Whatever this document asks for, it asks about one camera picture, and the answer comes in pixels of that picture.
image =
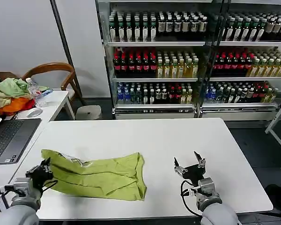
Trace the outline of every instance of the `white wall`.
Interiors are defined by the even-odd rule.
[[[95,0],[56,0],[84,97],[110,97]]]
[[[66,0],[58,5],[85,98],[110,96],[94,5],[93,0]],[[67,63],[50,1],[0,0],[0,71],[21,77],[48,62]],[[66,75],[50,72],[35,80],[56,88]]]

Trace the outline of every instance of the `laptop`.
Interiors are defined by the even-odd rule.
[[[0,164],[19,161],[41,119],[3,120],[0,117]]]

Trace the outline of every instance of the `green cloth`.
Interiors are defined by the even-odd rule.
[[[40,91],[49,89],[48,87],[39,87]],[[22,79],[6,78],[0,82],[0,91],[9,97],[13,98],[30,98],[30,94],[27,90],[27,83]]]
[[[52,189],[56,191],[80,197],[144,200],[144,159],[138,152],[121,158],[82,161],[43,149],[42,157],[51,158],[50,169],[54,180],[58,180]]]

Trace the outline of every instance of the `clothing pile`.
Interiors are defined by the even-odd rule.
[[[57,184],[52,189],[79,197],[144,200],[142,179],[144,159],[138,152],[111,159],[83,161],[52,150],[42,150],[50,158],[50,169]]]
[[[22,79],[6,78],[0,82],[0,115],[13,115],[22,110],[31,109],[35,102]]]

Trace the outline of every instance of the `white table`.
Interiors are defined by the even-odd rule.
[[[140,152],[145,160],[145,201],[73,197],[47,190],[40,219],[115,219],[190,216],[180,197],[182,178],[174,172],[197,163],[193,151],[207,160],[207,172],[223,202],[237,213],[273,208],[248,161],[219,118],[164,120],[52,121],[46,126],[14,178],[40,164],[41,149],[81,159],[116,158]],[[195,197],[186,197],[196,210]]]
[[[56,116],[58,115],[64,105],[67,106],[68,91],[54,91],[49,95],[45,96],[44,98],[47,102],[47,106],[43,107],[43,112],[39,116],[35,117],[41,118],[42,120],[38,125],[37,129],[35,130],[34,135],[32,136],[28,145],[26,146],[19,161],[15,164],[0,165],[0,185],[6,185],[11,181],[11,178],[15,174],[17,168],[20,166],[27,153],[37,140],[38,136],[48,124],[48,122],[56,118]],[[31,112],[31,110],[26,110],[18,113],[16,119],[27,119],[27,115]]]

